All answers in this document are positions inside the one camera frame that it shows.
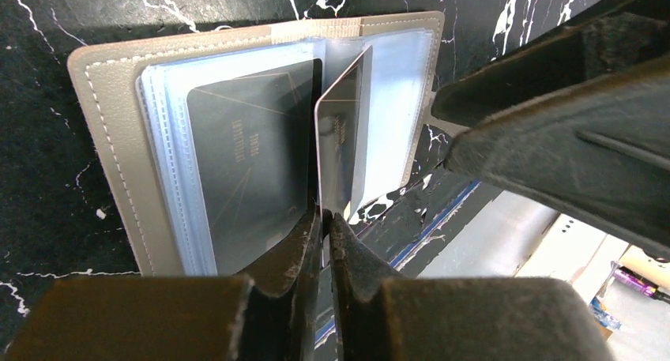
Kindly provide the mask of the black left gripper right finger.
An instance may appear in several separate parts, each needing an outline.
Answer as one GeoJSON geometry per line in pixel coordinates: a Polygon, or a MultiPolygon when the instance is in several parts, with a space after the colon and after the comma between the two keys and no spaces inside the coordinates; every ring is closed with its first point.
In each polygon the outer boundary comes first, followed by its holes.
{"type": "Polygon", "coordinates": [[[585,302],[552,278],[411,279],[342,215],[328,225],[341,360],[610,360],[585,302]]]}

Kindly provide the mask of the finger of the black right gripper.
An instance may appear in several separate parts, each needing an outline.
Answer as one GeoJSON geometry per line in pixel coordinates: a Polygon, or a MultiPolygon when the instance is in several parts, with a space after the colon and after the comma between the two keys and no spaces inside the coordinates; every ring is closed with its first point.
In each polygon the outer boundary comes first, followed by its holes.
{"type": "Polygon", "coordinates": [[[669,256],[669,58],[507,109],[458,134],[452,172],[669,256]]]}
{"type": "Polygon", "coordinates": [[[431,113],[472,127],[538,96],[620,72],[669,50],[669,6],[644,3],[563,26],[438,90],[431,113]]]}

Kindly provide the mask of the black VIP credit card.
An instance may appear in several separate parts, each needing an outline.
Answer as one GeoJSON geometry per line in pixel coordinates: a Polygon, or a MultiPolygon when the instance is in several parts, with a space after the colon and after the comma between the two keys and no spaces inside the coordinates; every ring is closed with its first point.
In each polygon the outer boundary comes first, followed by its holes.
{"type": "Polygon", "coordinates": [[[321,71],[313,58],[198,86],[187,97],[220,275],[278,244],[307,210],[321,71]]]}

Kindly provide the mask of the dark rose-edged credit card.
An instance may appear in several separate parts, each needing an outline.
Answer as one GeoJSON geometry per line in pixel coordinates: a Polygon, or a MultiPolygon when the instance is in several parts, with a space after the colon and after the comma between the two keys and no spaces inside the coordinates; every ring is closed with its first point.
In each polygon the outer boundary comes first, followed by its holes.
{"type": "Polygon", "coordinates": [[[364,47],[318,99],[315,129],[322,209],[345,219],[362,201],[373,48],[364,47]]]}

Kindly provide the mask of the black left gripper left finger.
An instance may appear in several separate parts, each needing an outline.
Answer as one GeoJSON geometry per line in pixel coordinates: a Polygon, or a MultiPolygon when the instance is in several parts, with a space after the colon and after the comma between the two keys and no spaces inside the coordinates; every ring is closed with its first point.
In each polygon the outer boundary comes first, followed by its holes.
{"type": "Polygon", "coordinates": [[[233,276],[61,280],[8,360],[310,360],[322,217],[233,276]]]}

